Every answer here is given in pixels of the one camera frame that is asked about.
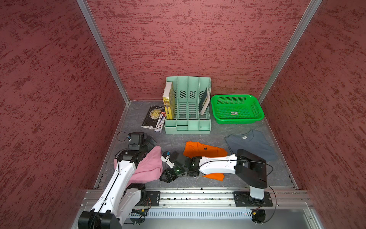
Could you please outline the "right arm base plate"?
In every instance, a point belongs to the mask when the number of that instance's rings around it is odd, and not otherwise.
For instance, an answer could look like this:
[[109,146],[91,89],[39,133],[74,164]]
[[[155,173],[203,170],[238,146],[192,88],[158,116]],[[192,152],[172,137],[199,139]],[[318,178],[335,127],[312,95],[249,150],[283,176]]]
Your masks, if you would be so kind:
[[252,198],[249,191],[236,191],[233,193],[236,207],[273,207],[272,198],[269,192],[264,192],[264,198],[262,200]]

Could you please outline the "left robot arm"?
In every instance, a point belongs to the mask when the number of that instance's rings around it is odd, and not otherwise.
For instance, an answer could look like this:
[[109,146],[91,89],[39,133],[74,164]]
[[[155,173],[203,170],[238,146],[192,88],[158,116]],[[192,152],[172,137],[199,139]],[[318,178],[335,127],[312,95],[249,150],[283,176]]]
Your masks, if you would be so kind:
[[121,229],[133,208],[146,199],[145,184],[129,181],[157,142],[144,132],[129,133],[127,139],[128,147],[115,155],[117,167],[101,197],[81,213],[79,229]]

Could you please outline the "green plastic basket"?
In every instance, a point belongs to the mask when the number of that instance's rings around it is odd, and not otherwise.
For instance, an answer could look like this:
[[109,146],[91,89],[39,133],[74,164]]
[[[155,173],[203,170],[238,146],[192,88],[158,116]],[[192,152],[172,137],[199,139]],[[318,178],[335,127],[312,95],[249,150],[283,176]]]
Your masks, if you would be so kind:
[[216,122],[226,124],[252,124],[264,119],[258,100],[249,94],[215,95],[211,107]]

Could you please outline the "orange t-shirt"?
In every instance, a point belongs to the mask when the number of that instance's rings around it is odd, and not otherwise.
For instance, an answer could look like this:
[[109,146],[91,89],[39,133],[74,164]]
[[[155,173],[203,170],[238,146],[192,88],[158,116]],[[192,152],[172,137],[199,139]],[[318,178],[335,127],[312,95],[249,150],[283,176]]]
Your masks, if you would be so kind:
[[217,148],[199,142],[186,142],[185,149],[183,152],[184,156],[193,158],[197,156],[204,157],[224,157],[228,156],[228,152],[223,148]]

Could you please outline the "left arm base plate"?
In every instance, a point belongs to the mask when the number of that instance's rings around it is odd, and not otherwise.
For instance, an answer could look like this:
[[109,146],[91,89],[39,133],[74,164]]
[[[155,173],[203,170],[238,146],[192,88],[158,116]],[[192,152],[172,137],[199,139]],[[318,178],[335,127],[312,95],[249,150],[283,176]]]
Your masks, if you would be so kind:
[[160,204],[160,191],[147,191],[143,206],[158,207]]

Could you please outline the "pink t-shirt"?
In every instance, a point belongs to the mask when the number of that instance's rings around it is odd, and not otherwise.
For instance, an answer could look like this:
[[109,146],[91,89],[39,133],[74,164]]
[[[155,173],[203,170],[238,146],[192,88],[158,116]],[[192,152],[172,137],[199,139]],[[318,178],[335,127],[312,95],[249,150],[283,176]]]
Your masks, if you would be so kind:
[[139,162],[135,173],[132,175],[127,186],[132,183],[146,184],[148,182],[158,180],[163,172],[161,156],[161,147],[154,147],[146,157]]

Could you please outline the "grey-blue t-shirt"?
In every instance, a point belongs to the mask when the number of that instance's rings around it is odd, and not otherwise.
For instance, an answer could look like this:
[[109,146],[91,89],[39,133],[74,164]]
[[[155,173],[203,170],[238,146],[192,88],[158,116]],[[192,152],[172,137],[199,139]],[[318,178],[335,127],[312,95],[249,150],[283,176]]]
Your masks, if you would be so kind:
[[242,135],[229,135],[225,138],[229,150],[236,154],[238,150],[246,150],[256,156],[263,158],[266,162],[276,161],[277,152],[270,146],[264,134],[251,129]]

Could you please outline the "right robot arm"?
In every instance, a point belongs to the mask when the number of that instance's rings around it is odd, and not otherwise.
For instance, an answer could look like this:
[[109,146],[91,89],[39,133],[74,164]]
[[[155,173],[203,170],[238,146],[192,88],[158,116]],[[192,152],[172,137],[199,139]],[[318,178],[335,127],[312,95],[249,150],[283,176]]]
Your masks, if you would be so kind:
[[234,174],[249,185],[252,199],[264,200],[267,188],[267,162],[244,149],[223,157],[187,157],[173,152],[162,159],[164,171],[160,180],[171,183],[178,177],[196,177],[215,173]]

